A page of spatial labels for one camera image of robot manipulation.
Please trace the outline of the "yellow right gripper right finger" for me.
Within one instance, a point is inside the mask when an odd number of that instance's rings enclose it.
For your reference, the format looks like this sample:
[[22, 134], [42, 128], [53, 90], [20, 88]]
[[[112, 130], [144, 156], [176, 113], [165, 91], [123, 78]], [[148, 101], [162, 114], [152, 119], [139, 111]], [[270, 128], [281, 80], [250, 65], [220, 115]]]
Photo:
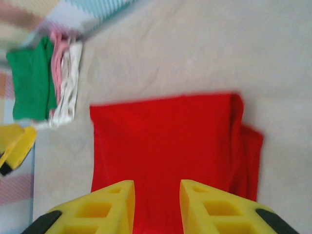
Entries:
[[193, 180], [179, 200], [184, 234], [299, 234], [271, 208]]

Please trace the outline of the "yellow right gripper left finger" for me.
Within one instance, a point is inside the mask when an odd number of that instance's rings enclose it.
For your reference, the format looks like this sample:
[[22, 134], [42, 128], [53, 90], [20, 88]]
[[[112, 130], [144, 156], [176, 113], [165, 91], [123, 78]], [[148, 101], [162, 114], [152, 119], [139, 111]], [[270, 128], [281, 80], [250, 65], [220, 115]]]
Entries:
[[135, 186], [124, 180], [53, 207], [24, 234], [132, 234]]

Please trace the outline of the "red t-shirt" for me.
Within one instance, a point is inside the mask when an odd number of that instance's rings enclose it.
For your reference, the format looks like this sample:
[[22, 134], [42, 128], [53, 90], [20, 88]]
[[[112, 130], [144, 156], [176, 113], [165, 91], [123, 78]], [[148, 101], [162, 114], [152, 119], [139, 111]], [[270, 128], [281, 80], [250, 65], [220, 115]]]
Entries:
[[236, 93], [91, 106], [92, 190], [133, 180], [133, 234], [183, 234], [183, 179], [257, 199], [263, 135]]

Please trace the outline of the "green folded t-shirt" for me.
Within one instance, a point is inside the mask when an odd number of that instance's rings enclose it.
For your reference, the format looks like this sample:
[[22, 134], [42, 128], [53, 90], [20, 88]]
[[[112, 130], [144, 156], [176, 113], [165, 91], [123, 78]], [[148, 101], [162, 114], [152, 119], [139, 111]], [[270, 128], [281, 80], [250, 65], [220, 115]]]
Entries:
[[6, 54], [12, 70], [15, 104], [14, 120], [43, 121], [57, 107], [51, 72], [54, 45], [42, 37], [35, 48], [13, 50]]

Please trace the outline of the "white printed folded t-shirt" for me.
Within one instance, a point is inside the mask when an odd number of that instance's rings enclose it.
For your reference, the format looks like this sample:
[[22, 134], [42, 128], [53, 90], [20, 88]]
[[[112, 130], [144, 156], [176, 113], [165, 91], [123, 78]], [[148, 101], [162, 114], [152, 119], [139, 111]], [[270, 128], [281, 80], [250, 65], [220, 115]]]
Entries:
[[69, 49], [63, 54], [61, 62], [62, 83], [60, 102], [56, 109], [49, 113], [48, 119], [33, 122], [36, 129], [55, 129], [74, 120], [78, 94], [79, 64], [83, 43], [80, 40], [67, 39]]

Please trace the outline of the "pink folded t-shirt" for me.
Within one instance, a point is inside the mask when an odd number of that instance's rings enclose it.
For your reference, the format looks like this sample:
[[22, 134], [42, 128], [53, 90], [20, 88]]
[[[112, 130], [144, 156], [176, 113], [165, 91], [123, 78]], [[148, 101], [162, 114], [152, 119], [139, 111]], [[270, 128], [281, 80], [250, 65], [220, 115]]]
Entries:
[[59, 31], [52, 31], [50, 40], [54, 45], [53, 54], [51, 57], [51, 74], [55, 89], [56, 102], [58, 105], [60, 102], [62, 83], [61, 62], [64, 52], [69, 49], [69, 43], [67, 39], [63, 39], [62, 33]]

